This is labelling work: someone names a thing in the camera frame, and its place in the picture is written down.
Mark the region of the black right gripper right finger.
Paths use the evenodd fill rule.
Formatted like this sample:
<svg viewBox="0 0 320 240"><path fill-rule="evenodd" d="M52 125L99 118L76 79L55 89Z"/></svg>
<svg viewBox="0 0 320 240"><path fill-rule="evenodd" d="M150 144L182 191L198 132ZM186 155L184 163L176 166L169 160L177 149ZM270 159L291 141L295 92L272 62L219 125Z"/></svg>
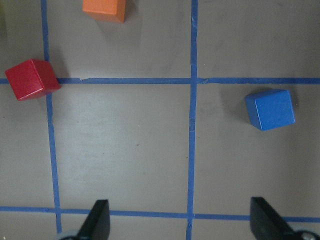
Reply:
<svg viewBox="0 0 320 240"><path fill-rule="evenodd" d="M251 197L249 225L256 240L299 239L299 235L263 197Z"/></svg>

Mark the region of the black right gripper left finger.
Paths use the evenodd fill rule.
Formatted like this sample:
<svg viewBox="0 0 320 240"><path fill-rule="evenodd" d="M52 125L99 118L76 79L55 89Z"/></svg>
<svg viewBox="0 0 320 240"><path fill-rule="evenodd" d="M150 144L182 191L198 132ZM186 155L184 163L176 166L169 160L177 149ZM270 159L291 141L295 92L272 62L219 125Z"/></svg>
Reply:
<svg viewBox="0 0 320 240"><path fill-rule="evenodd" d="M97 200L76 234L77 240L107 240L111 231L109 201Z"/></svg>

